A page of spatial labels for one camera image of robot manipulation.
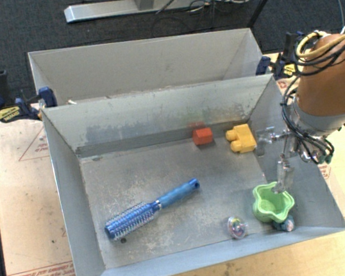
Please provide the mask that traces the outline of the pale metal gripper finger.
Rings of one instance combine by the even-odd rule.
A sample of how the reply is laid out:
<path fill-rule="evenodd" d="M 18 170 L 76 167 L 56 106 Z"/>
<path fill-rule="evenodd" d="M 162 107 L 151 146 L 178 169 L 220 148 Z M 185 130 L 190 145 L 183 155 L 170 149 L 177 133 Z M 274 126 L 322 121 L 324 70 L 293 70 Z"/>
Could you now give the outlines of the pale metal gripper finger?
<path fill-rule="evenodd" d="M 273 144 L 274 142 L 286 140 L 286 138 L 290 136 L 286 129 L 277 131 L 273 126 L 258 130 L 256 134 L 258 146 L 265 146 L 266 144 Z"/>
<path fill-rule="evenodd" d="M 277 163 L 277 182 L 271 189 L 274 194 L 283 193 L 290 189 L 293 184 L 294 167 L 289 159 L 282 153 Z"/>

